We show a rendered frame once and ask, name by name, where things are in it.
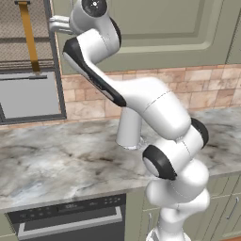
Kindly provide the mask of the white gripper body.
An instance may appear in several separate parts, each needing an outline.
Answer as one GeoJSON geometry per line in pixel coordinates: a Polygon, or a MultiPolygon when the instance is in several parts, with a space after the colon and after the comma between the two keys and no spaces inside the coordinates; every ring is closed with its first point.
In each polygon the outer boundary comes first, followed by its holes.
{"type": "Polygon", "coordinates": [[[69,17],[55,15],[49,19],[49,28],[52,32],[72,35],[73,32],[70,28],[69,20],[69,17]]]}

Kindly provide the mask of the green base cabinet door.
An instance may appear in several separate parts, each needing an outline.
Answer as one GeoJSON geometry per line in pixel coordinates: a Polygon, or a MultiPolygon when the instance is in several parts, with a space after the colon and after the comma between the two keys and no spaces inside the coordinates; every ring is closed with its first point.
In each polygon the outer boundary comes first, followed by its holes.
{"type": "Polygon", "coordinates": [[[231,195],[211,241],[241,236],[241,193],[231,195]]]}
{"type": "Polygon", "coordinates": [[[147,229],[148,229],[148,214],[152,213],[153,214],[153,221],[152,221],[152,227],[151,230],[156,226],[159,214],[160,214],[160,209],[159,208],[152,208],[152,209],[147,209],[142,211],[142,216],[141,216],[141,224],[140,224],[140,232],[139,232],[139,241],[146,241],[147,237],[147,229]]]}

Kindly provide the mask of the brown woven window blind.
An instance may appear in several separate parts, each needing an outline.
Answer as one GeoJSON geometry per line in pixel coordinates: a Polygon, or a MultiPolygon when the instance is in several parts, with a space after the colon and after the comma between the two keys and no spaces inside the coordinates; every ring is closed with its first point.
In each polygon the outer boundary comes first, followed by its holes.
{"type": "MultiPolygon", "coordinates": [[[[0,0],[0,72],[31,70],[25,32],[16,0],[0,0]]],[[[44,0],[27,0],[40,68],[54,67],[44,0]]]]}

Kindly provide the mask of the black dishwasher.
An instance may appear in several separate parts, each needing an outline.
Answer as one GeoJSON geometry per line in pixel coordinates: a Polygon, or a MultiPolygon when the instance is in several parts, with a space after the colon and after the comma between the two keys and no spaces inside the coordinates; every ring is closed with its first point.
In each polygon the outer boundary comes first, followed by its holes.
{"type": "Polygon", "coordinates": [[[8,212],[19,241],[124,241],[126,195],[8,212]]]}

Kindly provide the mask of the green drawer front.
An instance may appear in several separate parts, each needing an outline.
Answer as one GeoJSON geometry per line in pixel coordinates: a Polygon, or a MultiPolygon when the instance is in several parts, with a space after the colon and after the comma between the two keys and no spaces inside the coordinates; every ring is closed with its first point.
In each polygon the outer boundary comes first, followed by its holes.
{"type": "Polygon", "coordinates": [[[207,189],[212,198],[241,193],[241,176],[211,177],[207,189]]]}

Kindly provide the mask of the large green wall cabinet door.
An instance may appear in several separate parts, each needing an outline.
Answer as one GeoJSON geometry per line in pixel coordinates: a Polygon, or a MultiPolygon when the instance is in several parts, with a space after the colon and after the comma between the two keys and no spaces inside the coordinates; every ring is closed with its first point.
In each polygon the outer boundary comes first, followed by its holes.
{"type": "Polygon", "coordinates": [[[241,0],[107,0],[122,44],[108,72],[223,65],[241,0]]]}

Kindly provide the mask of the narrow green wall cabinet door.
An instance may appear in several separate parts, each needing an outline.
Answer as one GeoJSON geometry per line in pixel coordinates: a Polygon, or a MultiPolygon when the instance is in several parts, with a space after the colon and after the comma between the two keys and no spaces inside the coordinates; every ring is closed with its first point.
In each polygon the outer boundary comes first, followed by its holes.
{"type": "Polygon", "coordinates": [[[241,18],[235,27],[226,63],[241,64],[241,18]]]}

